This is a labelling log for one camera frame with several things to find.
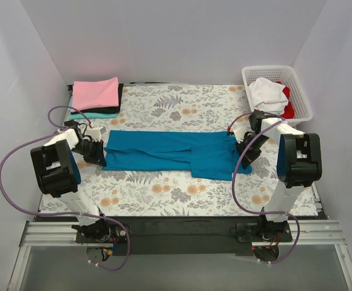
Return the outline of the blue t shirt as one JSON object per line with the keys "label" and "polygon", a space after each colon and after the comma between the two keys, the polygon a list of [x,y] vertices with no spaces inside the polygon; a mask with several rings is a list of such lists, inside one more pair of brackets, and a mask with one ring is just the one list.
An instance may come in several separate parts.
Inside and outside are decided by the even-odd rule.
{"label": "blue t shirt", "polygon": [[226,132],[110,131],[104,170],[189,171],[194,178],[232,180],[239,153]]}

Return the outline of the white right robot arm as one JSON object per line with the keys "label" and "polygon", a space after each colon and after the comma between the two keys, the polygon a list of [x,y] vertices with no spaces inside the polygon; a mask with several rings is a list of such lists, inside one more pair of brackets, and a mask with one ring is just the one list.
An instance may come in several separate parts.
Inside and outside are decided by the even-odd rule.
{"label": "white right robot arm", "polygon": [[287,220],[299,195],[305,188],[312,186],[322,176],[322,158],[320,137],[316,133],[304,133],[291,127],[283,117],[254,111],[248,115],[250,129],[232,130],[227,134],[235,138],[235,147],[240,154],[234,169],[234,176],[239,167],[248,168],[261,155],[262,146],[273,140],[278,146],[276,189],[261,212],[256,214],[257,236],[272,240],[279,232],[284,232]]}

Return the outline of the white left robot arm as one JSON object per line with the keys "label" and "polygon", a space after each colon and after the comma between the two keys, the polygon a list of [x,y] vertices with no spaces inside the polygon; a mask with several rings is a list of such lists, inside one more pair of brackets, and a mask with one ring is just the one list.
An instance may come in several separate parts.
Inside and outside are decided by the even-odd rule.
{"label": "white left robot arm", "polygon": [[106,129],[70,120],[64,128],[44,145],[31,149],[30,155],[38,186],[43,194],[49,194],[63,202],[76,213],[80,226],[91,226],[90,235],[103,243],[110,238],[111,228],[99,220],[100,209],[79,189],[81,175],[73,156],[77,153],[88,164],[106,166],[102,134]]}

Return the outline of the floral patterned table cloth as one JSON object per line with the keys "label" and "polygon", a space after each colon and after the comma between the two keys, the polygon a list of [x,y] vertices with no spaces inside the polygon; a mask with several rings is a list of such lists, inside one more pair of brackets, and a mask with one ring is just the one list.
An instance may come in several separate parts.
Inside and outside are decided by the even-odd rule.
{"label": "floral patterned table cloth", "polygon": [[[107,130],[219,132],[247,127],[240,85],[125,85],[116,118],[95,119]],[[193,178],[189,172],[114,172],[76,156],[81,190],[109,216],[247,215],[259,211],[277,185],[278,146],[266,142],[252,172],[235,182]]]}

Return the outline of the folded teal t shirt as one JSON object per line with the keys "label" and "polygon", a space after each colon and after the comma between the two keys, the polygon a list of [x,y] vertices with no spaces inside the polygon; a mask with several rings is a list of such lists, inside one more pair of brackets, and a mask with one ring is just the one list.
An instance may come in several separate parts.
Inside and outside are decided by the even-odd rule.
{"label": "folded teal t shirt", "polygon": [[72,112],[71,108],[68,108],[68,120],[80,120],[80,119],[112,119],[118,116],[117,113],[84,113],[84,116],[80,113]]}

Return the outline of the red t shirt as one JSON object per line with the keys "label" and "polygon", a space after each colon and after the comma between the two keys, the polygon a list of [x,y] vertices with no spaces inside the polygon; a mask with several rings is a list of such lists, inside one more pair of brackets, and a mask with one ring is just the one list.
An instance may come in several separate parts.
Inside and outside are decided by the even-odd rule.
{"label": "red t shirt", "polygon": [[295,115],[295,109],[290,100],[291,91],[289,87],[285,86],[281,93],[278,93],[274,98],[274,105],[272,106],[273,114],[280,115],[285,119],[292,119]]}

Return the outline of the white t shirt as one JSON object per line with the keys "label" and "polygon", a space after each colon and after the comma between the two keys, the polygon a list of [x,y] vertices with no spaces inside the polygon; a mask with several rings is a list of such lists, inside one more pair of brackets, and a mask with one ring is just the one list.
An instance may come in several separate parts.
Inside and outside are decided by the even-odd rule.
{"label": "white t shirt", "polygon": [[285,95],[286,86],[266,78],[257,78],[248,86],[250,108],[275,115],[283,115],[289,98]]}

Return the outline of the folded pink t shirt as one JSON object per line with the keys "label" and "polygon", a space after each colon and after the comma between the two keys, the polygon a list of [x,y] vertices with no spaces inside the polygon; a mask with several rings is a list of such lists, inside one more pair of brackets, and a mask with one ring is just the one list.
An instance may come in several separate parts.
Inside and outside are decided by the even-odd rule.
{"label": "folded pink t shirt", "polygon": [[118,88],[117,77],[103,81],[75,81],[72,106],[80,111],[117,107],[120,103]]}

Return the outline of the white plastic basket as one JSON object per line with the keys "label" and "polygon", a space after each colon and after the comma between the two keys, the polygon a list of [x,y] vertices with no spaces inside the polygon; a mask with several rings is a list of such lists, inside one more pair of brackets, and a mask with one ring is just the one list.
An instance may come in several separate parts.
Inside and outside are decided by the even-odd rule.
{"label": "white plastic basket", "polygon": [[302,88],[297,73],[287,65],[257,65],[242,68],[243,85],[248,99],[249,107],[254,109],[249,91],[250,83],[257,78],[266,78],[272,82],[280,81],[283,85],[289,88],[289,101],[294,108],[294,118],[287,119],[290,126],[297,126],[301,122],[310,121],[313,118],[308,98]]}

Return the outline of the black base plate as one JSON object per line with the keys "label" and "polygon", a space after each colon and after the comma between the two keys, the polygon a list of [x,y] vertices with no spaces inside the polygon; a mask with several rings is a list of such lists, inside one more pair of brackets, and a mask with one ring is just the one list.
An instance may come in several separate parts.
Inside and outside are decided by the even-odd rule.
{"label": "black base plate", "polygon": [[256,216],[122,216],[122,226],[109,223],[104,239],[86,237],[72,218],[37,219],[25,228],[24,242],[36,246],[84,246],[102,249],[114,256],[187,255],[230,253],[253,256],[269,248],[273,254],[278,247],[307,238],[323,239],[324,221],[301,218],[287,222],[284,232],[260,233]]}

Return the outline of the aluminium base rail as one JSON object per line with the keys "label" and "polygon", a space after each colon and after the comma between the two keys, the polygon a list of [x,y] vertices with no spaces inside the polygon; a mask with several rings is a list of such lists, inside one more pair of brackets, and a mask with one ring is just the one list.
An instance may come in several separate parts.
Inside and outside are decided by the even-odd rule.
{"label": "aluminium base rail", "polygon": [[352,263],[336,221],[304,220],[283,237],[282,261],[257,259],[235,218],[129,218],[131,245],[103,261],[99,244],[76,243],[69,222],[26,225],[9,290],[352,290]]}

